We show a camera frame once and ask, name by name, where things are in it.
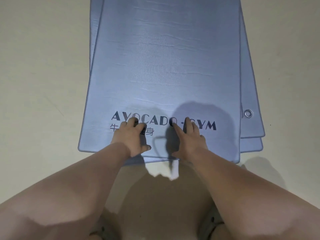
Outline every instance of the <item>metal grommet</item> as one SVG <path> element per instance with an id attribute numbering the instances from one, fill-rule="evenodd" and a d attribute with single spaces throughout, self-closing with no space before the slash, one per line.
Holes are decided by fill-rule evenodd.
<path id="1" fill-rule="evenodd" d="M 253 113 L 252 113 L 252 111 L 251 111 L 250 109 L 248 109 L 248 110 L 246 110 L 246 111 L 244 112 L 244 115 L 245 115 L 247 118 L 250 118 L 250 117 L 252 117 Z"/>

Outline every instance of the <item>floor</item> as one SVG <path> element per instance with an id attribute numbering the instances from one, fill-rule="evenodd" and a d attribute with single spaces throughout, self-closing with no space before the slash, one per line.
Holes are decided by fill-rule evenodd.
<path id="1" fill-rule="evenodd" d="M 241 163 L 320 208 L 320 0 L 241 1 L 266 130 Z M 0 202 L 89 155 L 89 7 L 0 0 Z M 189 167 L 174 181 L 167 168 L 120 171 L 105 214 L 123 239 L 196 239 L 210 196 Z"/>

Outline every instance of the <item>exercise mat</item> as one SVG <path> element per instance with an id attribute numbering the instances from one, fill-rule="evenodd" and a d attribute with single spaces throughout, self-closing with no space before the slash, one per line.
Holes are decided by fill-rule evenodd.
<path id="1" fill-rule="evenodd" d="M 102 15 L 102 5 L 103 0 L 90 1 L 90 68 L 98 32 L 99 20 L 100 16 Z M 240 15 L 240 22 L 241 101 L 242 108 L 245 108 L 245 110 L 242 109 L 241 117 L 240 152 L 261 151 L 263 149 L 261 138 L 252 138 L 264 136 L 264 128 L 259 109 L 254 72 L 251 63 L 242 12 Z"/>
<path id="2" fill-rule="evenodd" d="M 135 116 L 153 146 L 143 156 L 168 158 L 170 125 L 189 116 L 209 149 L 237 162 L 240 1 L 105 0 L 103 10 L 79 149 L 102 149 Z"/>

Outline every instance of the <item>person's left hand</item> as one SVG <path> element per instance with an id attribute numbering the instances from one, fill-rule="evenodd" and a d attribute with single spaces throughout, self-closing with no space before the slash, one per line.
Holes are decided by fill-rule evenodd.
<path id="1" fill-rule="evenodd" d="M 131 157 L 137 156 L 138 154 L 151 149 L 150 145 L 141 145 L 140 142 L 140 133 L 146 124 L 139 123 L 137 126 L 134 126 L 137 122 L 138 119 L 135 117 L 130 118 L 128 122 L 123 121 L 120 124 L 119 129 L 114 131 L 113 138 L 110 143 L 123 143 L 130 150 Z"/>

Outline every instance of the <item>gray shoe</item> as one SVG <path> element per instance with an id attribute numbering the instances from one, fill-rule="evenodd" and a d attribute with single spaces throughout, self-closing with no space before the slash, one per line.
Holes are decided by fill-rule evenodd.
<path id="1" fill-rule="evenodd" d="M 213 231 L 220 224 L 224 224 L 224 222 L 220 216 L 220 213 L 218 212 L 216 205 L 214 204 L 199 227 L 198 240 L 210 239 Z"/>
<path id="2" fill-rule="evenodd" d="M 91 235 L 97 235 L 102 238 L 102 240 L 120 240 L 120 237 L 109 226 L 108 222 L 102 216 L 91 230 L 90 236 Z"/>

